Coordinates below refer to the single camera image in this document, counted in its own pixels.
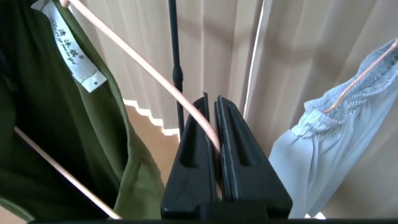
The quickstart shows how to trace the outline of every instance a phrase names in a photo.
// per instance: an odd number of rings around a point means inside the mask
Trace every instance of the green shirt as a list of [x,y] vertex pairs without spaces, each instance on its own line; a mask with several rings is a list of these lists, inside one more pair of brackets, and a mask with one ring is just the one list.
[[160,172],[127,118],[112,74],[56,2],[108,79],[88,93],[63,61],[50,21],[32,3],[0,0],[0,205],[27,221],[107,218],[14,132],[18,126],[123,218],[160,218]]

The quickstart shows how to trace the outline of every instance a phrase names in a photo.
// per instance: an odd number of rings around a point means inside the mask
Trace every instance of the clothing label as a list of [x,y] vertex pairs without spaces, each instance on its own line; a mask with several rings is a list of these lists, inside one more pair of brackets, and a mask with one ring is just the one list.
[[50,19],[57,47],[77,82],[89,93],[106,82],[105,76],[77,44],[52,0],[39,0],[31,8],[43,12]]

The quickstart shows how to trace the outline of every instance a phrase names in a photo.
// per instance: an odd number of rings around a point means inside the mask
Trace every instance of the beige curtain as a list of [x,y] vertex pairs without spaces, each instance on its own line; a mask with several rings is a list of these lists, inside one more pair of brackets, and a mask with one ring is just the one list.
[[[84,3],[172,81],[166,0]],[[206,91],[210,102],[218,95],[233,100],[268,155],[299,120],[303,102],[355,75],[367,54],[398,35],[397,8],[395,0],[177,0],[184,95],[194,101]],[[177,128],[175,100],[75,14],[123,97],[161,119],[164,128]],[[394,105],[323,211],[326,217],[398,217],[397,115]]]

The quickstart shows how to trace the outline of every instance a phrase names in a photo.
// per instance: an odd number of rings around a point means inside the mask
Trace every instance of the floor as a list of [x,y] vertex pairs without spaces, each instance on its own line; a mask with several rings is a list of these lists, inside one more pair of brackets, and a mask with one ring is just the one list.
[[[162,180],[166,183],[177,152],[178,136],[163,135],[161,127],[154,126],[148,117],[141,116],[134,107],[128,106],[127,113],[134,130],[152,153],[162,173]],[[0,224],[23,223],[21,219],[0,207]]]

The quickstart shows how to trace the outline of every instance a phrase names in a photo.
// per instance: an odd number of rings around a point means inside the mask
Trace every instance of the black rod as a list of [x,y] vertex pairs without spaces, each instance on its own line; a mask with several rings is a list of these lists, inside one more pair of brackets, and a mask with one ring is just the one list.
[[[177,25],[177,6],[175,0],[169,0],[170,29],[172,33],[173,48],[173,82],[174,86],[182,93],[183,73],[180,65],[180,49],[178,46],[178,25]],[[184,131],[184,111],[182,105],[177,102],[178,127],[180,128],[180,137]]]

